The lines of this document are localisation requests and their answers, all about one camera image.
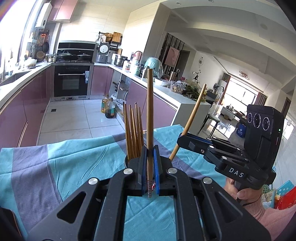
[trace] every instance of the stool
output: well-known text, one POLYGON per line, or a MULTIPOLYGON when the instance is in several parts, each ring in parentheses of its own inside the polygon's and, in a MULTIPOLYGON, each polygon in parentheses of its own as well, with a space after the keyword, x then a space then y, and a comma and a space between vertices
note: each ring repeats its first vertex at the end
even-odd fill
POLYGON ((214 134, 214 131, 215 131, 216 128, 217 128, 218 123, 220 122, 220 119, 219 119, 218 117, 214 116, 213 114, 208 114, 208 115, 207 115, 207 118, 204 120, 204 122, 203 122, 203 124, 202 124, 202 127, 201 127, 201 129, 199 130, 198 134, 199 134, 199 133, 201 132, 201 130, 204 128, 204 126, 205 126, 206 122, 208 121, 208 119, 213 120, 213 121, 216 122, 216 124, 215 124, 215 126, 214 126, 214 128, 213 128, 213 130, 212 130, 212 132, 211 132, 211 134, 209 135, 209 137, 212 137, 212 135, 214 134))

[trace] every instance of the countertop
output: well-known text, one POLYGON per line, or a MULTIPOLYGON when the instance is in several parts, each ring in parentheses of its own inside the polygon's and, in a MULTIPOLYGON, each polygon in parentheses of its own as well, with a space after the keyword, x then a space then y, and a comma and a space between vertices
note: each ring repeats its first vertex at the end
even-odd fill
MULTIPOLYGON (((142 79, 136 75, 133 75, 130 72, 127 72, 125 70, 122 70, 122 68, 119 68, 115 65, 112 64, 101 64, 101 63, 95 63, 95 66, 106 66, 106 67, 110 67, 122 74, 124 74, 125 76, 129 77, 130 79, 132 79, 133 81, 137 82, 138 84, 144 86, 147 88, 147 79, 142 79)), ((153 92, 157 95, 159 95, 161 98, 165 99, 166 101, 168 101, 169 103, 171 103, 172 105, 176 106, 176 108, 179 108, 181 106, 181 104, 195 104, 196 101, 189 99, 187 97, 184 97, 183 95, 177 94, 175 92, 172 92, 170 90, 170 88, 166 88, 163 86, 159 86, 159 85, 153 85, 153 92)), ((204 104, 204 105, 210 105, 207 102, 201 102, 200 104, 204 104)))
POLYGON ((34 78, 37 74, 50 67, 52 63, 42 63, 36 66, 35 69, 23 69, 21 71, 29 71, 24 76, 20 77, 13 83, 9 83, 0 86, 0 109, 5 105, 5 103, 12 97, 20 88, 22 88, 29 80, 34 78))

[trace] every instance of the white ceiling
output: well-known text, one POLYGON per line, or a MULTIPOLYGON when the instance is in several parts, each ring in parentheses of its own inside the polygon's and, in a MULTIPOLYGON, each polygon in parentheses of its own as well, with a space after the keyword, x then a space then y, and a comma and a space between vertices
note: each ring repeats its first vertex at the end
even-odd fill
POLYGON ((95 3, 99 5, 115 6, 129 9, 131 12, 158 0, 79 0, 80 2, 95 3))
POLYGON ((230 74, 246 72, 267 95, 296 76, 296 33, 273 0, 178 2, 163 2, 172 9, 165 30, 216 57, 230 74))

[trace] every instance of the kitchen sink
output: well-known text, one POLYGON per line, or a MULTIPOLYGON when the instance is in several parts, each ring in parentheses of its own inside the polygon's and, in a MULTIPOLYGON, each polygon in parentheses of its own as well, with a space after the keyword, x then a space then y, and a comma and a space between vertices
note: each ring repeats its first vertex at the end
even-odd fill
POLYGON ((16 74, 13 74, 12 76, 10 76, 8 79, 4 80, 3 82, 0 83, 0 86, 3 86, 3 85, 7 85, 7 84, 10 84, 10 83, 13 83, 14 81, 18 80, 19 78, 21 78, 22 76, 24 76, 26 73, 29 73, 30 70, 24 70, 22 72, 19 72, 19 73, 16 73, 16 74))

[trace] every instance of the oven handle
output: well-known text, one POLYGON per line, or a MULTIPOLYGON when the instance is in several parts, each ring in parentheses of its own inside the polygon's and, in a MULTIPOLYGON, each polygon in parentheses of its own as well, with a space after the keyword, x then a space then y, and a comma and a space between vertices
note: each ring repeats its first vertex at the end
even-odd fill
POLYGON ((83 74, 58 74, 58 76, 62 76, 62 75, 85 75, 85 73, 83 73, 83 74))

